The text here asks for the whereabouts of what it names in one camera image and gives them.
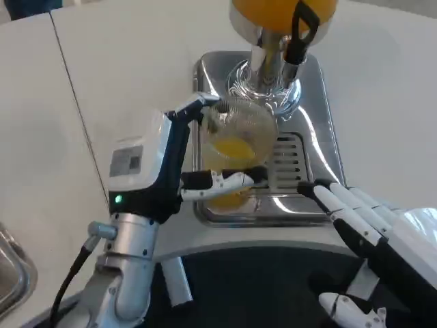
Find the orange juice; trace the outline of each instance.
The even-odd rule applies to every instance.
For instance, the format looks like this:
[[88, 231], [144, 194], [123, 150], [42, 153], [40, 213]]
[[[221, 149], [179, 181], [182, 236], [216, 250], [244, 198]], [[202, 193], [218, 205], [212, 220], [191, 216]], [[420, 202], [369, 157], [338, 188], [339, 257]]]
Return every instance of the orange juice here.
[[[223, 137], [212, 143], [211, 149], [203, 151], [206, 169], [220, 172], [222, 169], [245, 169], [253, 165], [255, 152], [238, 137]], [[210, 200], [209, 206], [218, 209], [235, 209], [247, 201], [247, 190], [220, 196]]]
[[[298, 0], [232, 0], [236, 9], [252, 23], [271, 31], [291, 34], [294, 8]], [[304, 0], [324, 24], [333, 16], [337, 0]]]

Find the black surface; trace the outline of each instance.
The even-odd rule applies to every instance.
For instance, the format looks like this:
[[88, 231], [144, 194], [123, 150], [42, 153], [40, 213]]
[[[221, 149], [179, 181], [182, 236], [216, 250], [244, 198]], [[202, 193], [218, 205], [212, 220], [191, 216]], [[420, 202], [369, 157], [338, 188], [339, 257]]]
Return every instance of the black surface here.
[[[308, 280], [316, 271], [344, 286], [344, 277], [361, 261], [340, 254], [282, 247], [213, 251], [184, 258], [195, 304], [173, 312], [157, 267], [152, 305], [140, 327], [334, 327]], [[376, 306], [404, 309], [383, 286]]]
[[62, 0], [5, 0], [11, 20], [50, 12], [62, 8]]

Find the drain grate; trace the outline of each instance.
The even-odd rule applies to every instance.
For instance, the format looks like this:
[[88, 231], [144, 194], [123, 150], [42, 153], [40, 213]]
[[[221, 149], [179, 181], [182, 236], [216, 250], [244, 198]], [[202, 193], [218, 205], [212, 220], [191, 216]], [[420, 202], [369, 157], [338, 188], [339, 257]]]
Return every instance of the drain grate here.
[[302, 139], [295, 133], [279, 133], [273, 156], [267, 162], [269, 193], [296, 192], [300, 181], [308, 180]]

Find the silver metal joint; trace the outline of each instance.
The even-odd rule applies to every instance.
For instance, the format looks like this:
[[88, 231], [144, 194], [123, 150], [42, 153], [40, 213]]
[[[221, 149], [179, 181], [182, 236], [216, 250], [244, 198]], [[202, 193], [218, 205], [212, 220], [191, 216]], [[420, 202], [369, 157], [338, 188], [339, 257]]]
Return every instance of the silver metal joint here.
[[117, 229], [109, 224], [92, 221], [88, 225], [88, 234], [111, 241], [117, 237]]
[[129, 213], [116, 213], [111, 217], [117, 237], [108, 240], [107, 254], [121, 254], [152, 259], [159, 224], [146, 217]]

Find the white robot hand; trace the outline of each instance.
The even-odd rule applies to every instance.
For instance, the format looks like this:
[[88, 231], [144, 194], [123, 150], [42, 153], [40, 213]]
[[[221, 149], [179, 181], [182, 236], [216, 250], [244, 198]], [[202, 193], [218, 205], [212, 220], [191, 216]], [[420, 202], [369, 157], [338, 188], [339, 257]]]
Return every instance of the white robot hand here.
[[[330, 216], [345, 244], [366, 259], [367, 269], [409, 308], [414, 322], [437, 327], [436, 209], [389, 208], [360, 189], [326, 180], [302, 182], [298, 192]], [[379, 310], [365, 313], [346, 295], [327, 290], [319, 301], [341, 327], [390, 328], [385, 310], [384, 318]]]
[[[96, 270], [78, 305], [58, 327], [136, 327], [150, 303], [158, 227], [179, 212], [183, 201], [207, 200], [267, 181], [263, 166], [240, 171], [182, 172], [189, 123], [201, 121], [201, 110], [220, 100], [211, 94], [196, 93], [174, 111], [147, 111], [147, 117], [117, 141], [108, 183], [111, 224], [90, 224], [89, 238], [53, 302], [49, 327], [57, 325], [66, 288], [100, 239], [106, 245]], [[186, 284], [181, 262], [167, 261], [164, 272], [166, 268], [180, 278], [181, 284], [173, 285]]]

